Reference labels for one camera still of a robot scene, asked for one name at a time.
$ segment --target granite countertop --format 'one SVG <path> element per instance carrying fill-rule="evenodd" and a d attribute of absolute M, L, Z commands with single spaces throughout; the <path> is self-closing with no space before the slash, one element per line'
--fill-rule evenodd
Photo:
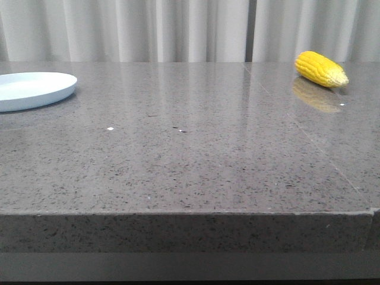
<path fill-rule="evenodd" d="M 0 252 L 380 249 L 380 64 L 0 62 L 78 78 L 0 113 Z"/>

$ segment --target corn cob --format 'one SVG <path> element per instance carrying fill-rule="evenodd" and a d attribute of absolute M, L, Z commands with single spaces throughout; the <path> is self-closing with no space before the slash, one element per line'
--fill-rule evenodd
<path fill-rule="evenodd" d="M 316 52 L 302 52 L 294 65 L 302 76 L 324 87 L 342 87 L 349 83 L 342 66 Z"/>
<path fill-rule="evenodd" d="M 336 113 L 341 109 L 339 97 L 330 89 L 297 77 L 293 81 L 293 93 L 303 102 L 324 113 Z"/>

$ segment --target table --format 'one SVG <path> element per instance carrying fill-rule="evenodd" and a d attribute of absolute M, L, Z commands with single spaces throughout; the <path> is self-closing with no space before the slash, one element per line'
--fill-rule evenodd
<path fill-rule="evenodd" d="M 343 67 L 0 62 L 78 78 L 0 114 L 0 280 L 380 278 L 380 64 Z"/>

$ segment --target curtain fold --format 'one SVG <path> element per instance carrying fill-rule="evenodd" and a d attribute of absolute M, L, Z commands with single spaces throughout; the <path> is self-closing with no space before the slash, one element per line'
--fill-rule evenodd
<path fill-rule="evenodd" d="M 379 34 L 378 0 L 0 0 L 2 61 L 380 61 Z"/>

